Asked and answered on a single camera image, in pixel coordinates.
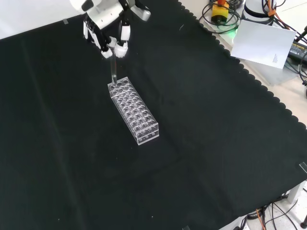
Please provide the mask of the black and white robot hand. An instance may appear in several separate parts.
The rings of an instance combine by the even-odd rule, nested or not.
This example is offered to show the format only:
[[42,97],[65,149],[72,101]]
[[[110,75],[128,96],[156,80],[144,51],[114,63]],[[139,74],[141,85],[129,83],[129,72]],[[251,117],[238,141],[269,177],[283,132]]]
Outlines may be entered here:
[[142,21],[148,21],[151,12],[139,0],[71,0],[70,4],[84,14],[83,37],[99,49],[103,58],[112,55],[125,57],[130,39],[131,11]]

